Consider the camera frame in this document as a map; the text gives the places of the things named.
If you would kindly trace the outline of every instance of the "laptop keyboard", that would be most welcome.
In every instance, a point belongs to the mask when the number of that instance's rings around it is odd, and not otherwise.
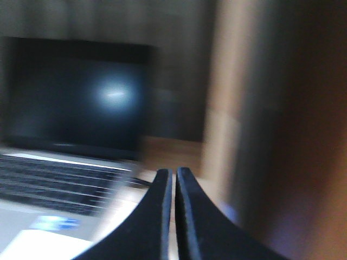
[[[0,155],[0,198],[94,215],[129,171]]]

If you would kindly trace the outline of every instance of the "black laptop screen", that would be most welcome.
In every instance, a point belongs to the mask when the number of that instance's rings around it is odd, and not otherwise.
[[[95,51],[87,46],[85,51]],[[17,52],[6,138],[49,150],[136,159],[146,105],[146,62],[121,59],[124,53],[112,59],[105,49],[94,57],[71,50]]]

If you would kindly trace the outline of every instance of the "wall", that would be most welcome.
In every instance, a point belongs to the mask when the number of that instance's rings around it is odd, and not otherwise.
[[[300,1],[263,1],[258,8],[227,200],[237,213],[234,220],[247,231],[258,220],[254,213],[269,171],[304,6]]]
[[[233,180],[245,73],[261,7],[244,0],[220,1],[217,7],[201,167],[201,185],[217,206]]]
[[[311,2],[253,234],[290,259],[347,255],[347,9]]]

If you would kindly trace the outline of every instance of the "intel sticker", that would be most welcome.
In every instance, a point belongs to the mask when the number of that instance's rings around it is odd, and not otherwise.
[[[32,229],[45,231],[74,230],[80,225],[79,220],[60,216],[39,216],[30,226]]]

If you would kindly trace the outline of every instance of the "laptop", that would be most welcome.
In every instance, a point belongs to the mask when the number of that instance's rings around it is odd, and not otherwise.
[[[151,47],[2,42],[0,252],[24,233],[82,250],[117,191],[139,182]]]

